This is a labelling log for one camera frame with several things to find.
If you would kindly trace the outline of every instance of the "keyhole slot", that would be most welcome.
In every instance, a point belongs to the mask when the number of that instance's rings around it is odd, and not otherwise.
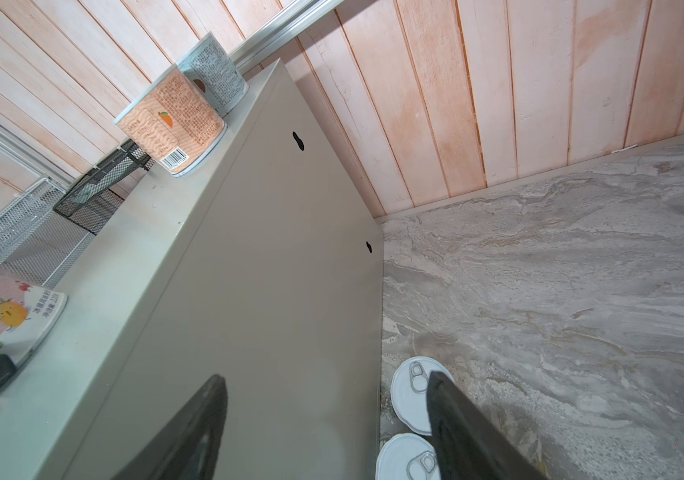
[[[301,151],[304,151],[304,142],[302,141],[301,138],[297,135],[297,132],[293,131],[291,132],[293,134],[294,139],[297,141],[297,145],[299,146],[299,149]]]

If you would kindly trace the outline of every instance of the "wire basket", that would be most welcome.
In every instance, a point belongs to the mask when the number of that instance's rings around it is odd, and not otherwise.
[[[110,187],[136,168],[149,170],[154,162],[132,140],[126,140],[75,181],[54,206],[54,211],[96,235],[123,199]]]
[[[42,178],[0,212],[0,267],[25,280],[53,288],[94,235],[51,207],[64,188]]]

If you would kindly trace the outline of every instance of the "black mesh basket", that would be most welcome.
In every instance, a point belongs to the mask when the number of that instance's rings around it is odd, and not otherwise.
[[[96,235],[123,204],[110,187],[136,168],[149,170],[154,164],[132,140],[126,140],[68,188],[54,211]]]

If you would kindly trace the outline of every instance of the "white can lid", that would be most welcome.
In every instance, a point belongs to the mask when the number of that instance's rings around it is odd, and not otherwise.
[[[426,356],[415,356],[400,364],[390,385],[395,414],[420,435],[433,435],[427,416],[427,382],[431,372],[443,372],[454,381],[440,362]]]
[[[392,437],[376,458],[376,480],[440,480],[435,449],[413,433]]]

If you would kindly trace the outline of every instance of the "orange fruit illustration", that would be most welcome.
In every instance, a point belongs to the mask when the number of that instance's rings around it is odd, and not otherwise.
[[[27,319],[27,309],[16,302],[1,303],[0,317],[4,325],[20,326]]]
[[[171,116],[168,114],[167,111],[159,111],[157,114],[160,115],[160,118],[163,118],[163,121],[166,122],[168,125],[168,128],[174,127],[174,121],[171,120]]]

